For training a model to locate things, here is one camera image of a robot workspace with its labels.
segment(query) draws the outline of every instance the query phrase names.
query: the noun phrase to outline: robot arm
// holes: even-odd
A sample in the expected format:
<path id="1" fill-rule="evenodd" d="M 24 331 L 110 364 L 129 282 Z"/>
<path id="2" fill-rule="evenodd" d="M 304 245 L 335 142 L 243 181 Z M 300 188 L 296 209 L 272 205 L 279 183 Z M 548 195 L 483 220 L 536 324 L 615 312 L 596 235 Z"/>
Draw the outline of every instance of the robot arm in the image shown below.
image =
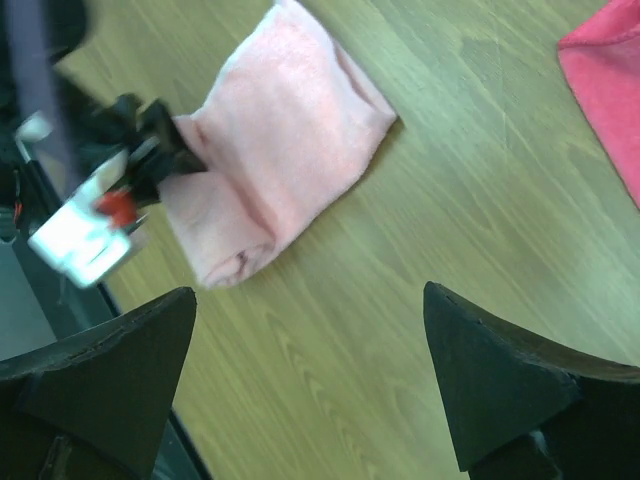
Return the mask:
<path id="1" fill-rule="evenodd" d="M 6 0 L 3 10 L 12 48 L 0 47 L 0 238 L 27 237 L 51 268 L 86 288 L 140 247 L 138 212 L 159 202 L 157 185 L 206 167 L 161 101 L 142 111 L 143 102 L 128 94 L 107 107 L 58 71 L 52 64 L 77 48 L 88 30 L 86 8 L 80 0 L 38 2 Z M 49 59 L 33 44 L 45 38 L 33 34 L 38 10 L 54 43 Z M 64 18 L 56 19 L 56 12 Z M 29 41 L 23 32 L 31 32 Z M 43 65 L 35 65 L 38 60 Z M 50 85 L 37 84 L 44 77 Z M 27 184 L 36 190 L 30 196 Z"/>

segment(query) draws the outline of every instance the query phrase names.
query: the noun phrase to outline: wood grain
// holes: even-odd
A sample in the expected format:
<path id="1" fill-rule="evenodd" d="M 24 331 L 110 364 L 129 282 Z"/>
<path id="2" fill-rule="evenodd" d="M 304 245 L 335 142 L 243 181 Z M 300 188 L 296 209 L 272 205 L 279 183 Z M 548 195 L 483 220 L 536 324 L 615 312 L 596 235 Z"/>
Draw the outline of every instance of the wood grain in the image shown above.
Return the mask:
<path id="1" fill-rule="evenodd" d="M 105 98 L 202 102 L 269 0 L 95 2 L 66 62 Z M 558 68 L 603 0 L 306 0 L 398 110 L 370 171 L 262 273 L 198 291 L 176 406 L 219 480 L 466 478 L 424 338 L 442 282 L 571 347 L 640 364 L 640 221 Z M 193 277 L 162 207 L 110 285 Z"/>

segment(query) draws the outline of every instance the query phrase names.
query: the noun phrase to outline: folded towel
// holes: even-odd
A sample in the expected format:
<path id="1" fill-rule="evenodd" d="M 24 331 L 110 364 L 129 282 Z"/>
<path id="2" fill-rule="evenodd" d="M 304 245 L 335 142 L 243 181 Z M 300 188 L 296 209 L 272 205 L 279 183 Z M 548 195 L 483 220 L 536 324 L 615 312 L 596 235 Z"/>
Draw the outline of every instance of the folded towel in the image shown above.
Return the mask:
<path id="1" fill-rule="evenodd" d="M 612 0 L 558 44 L 567 81 L 640 206 L 640 1 Z"/>
<path id="2" fill-rule="evenodd" d="M 271 262 L 362 175 L 396 114 L 295 0 L 277 0 L 204 105 L 176 118 L 209 171 L 160 185 L 205 287 Z"/>

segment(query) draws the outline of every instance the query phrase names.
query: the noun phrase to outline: black plastic part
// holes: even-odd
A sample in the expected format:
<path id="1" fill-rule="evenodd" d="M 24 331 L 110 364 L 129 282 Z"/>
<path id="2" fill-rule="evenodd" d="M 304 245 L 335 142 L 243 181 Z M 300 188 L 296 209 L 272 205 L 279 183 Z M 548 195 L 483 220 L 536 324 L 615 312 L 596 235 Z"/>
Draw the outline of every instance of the black plastic part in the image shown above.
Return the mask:
<path id="1" fill-rule="evenodd" d="M 640 369 L 559 345 L 433 283 L 424 320 L 472 480 L 640 478 Z"/>
<path id="2" fill-rule="evenodd" d="M 0 409 L 0 478 L 39 470 L 50 458 L 51 433 L 73 439 L 65 478 L 113 475 L 114 466 L 123 472 L 114 478 L 149 478 L 195 308 L 193 291 L 177 289 L 93 329 L 0 363 L 5 405 Z M 87 446 L 98 456 L 86 456 Z"/>

